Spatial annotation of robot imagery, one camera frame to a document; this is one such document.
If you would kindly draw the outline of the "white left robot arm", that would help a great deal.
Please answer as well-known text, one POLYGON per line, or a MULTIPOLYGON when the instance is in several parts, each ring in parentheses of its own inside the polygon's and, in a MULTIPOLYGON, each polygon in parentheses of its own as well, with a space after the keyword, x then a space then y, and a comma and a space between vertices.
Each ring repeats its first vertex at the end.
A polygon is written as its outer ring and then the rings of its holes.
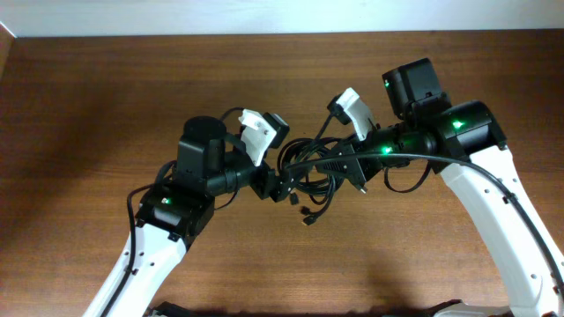
POLYGON ((138 210, 128 199, 130 235, 120 258, 86 310, 88 316, 141 316, 217 210, 216 197, 250 187, 260 199, 290 193, 264 163, 289 131, 277 114, 243 110, 237 135, 214 117, 187 120, 177 158, 139 188, 138 210))

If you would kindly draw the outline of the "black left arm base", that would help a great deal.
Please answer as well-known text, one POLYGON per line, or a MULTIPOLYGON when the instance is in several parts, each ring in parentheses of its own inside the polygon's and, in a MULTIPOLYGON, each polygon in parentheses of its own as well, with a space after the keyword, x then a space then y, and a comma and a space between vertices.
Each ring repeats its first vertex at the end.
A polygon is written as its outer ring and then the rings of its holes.
POLYGON ((197 313, 170 302, 163 302, 154 307, 148 307, 144 317, 197 317, 197 313))

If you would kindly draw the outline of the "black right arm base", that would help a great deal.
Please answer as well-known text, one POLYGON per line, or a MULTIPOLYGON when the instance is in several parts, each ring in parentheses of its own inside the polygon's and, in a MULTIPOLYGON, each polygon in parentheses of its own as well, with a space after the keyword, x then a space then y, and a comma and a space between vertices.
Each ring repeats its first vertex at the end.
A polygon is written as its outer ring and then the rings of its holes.
POLYGON ((508 306, 470 306, 452 299, 432 306, 425 311, 431 317, 513 317, 508 306))

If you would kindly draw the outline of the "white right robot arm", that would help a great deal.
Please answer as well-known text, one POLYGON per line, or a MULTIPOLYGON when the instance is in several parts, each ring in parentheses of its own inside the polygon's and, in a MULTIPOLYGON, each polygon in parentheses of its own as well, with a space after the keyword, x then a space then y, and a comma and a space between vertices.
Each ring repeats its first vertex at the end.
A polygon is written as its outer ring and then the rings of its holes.
POLYGON ((454 106, 431 61, 407 63, 382 81, 399 123, 375 124, 358 94, 334 99, 356 132, 316 165, 320 173, 348 179, 357 188, 379 172, 427 161, 470 215, 504 283, 506 307, 448 304, 438 316, 561 316, 563 254, 525 192, 507 138, 481 101, 454 106))

